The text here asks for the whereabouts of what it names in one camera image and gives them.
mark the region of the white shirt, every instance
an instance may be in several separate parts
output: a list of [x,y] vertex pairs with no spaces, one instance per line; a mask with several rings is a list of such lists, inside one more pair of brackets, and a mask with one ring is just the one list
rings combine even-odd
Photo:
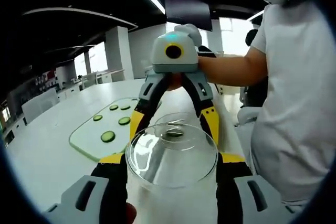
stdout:
[[266,54],[268,95],[256,121],[256,171],[285,202],[303,205],[328,172],[336,148],[336,48],[311,2],[266,6],[252,45]]

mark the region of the ceiling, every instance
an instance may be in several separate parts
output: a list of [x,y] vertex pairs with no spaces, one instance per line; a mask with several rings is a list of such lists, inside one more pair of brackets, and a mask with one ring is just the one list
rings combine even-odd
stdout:
[[[246,19],[265,6],[262,0],[202,1],[209,5],[212,18]],[[2,80],[10,81],[2,83],[1,93],[72,60],[88,49],[72,47],[97,44],[112,27],[141,29],[162,24],[166,19],[149,0],[4,0],[2,6],[5,53],[0,73]]]

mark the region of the camera lens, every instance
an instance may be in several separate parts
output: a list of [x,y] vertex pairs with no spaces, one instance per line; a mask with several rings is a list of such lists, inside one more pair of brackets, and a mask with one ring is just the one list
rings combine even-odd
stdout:
[[178,46],[169,46],[166,49],[166,55],[171,59],[177,59],[181,54],[182,51]]

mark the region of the green circle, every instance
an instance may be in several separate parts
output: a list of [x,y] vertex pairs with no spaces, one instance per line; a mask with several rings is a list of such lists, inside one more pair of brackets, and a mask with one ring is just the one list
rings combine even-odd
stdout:
[[117,108],[119,108],[119,106],[116,104],[110,106],[110,110],[116,110]]
[[96,121],[101,120],[102,118],[103,118],[102,115],[95,115],[95,116],[93,117],[93,120],[96,122]]
[[106,131],[100,136],[100,139],[104,143],[110,143],[115,139],[115,137],[116,137],[116,135],[113,131]]
[[123,107],[120,107],[121,110],[128,110],[131,106],[129,105],[126,105],[126,106],[123,106]]
[[118,123],[120,125],[126,125],[126,124],[129,124],[131,122],[131,119],[128,117],[128,116],[125,116],[121,119],[119,119]]

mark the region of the hand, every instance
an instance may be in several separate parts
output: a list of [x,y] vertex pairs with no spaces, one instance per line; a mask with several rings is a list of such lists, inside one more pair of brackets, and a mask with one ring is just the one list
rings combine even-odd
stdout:
[[137,216],[136,209],[133,205],[126,203],[127,224],[132,224]]
[[171,82],[170,82],[168,91],[178,89],[181,86],[182,86],[181,85],[181,74],[180,73],[172,74],[172,78],[171,78]]

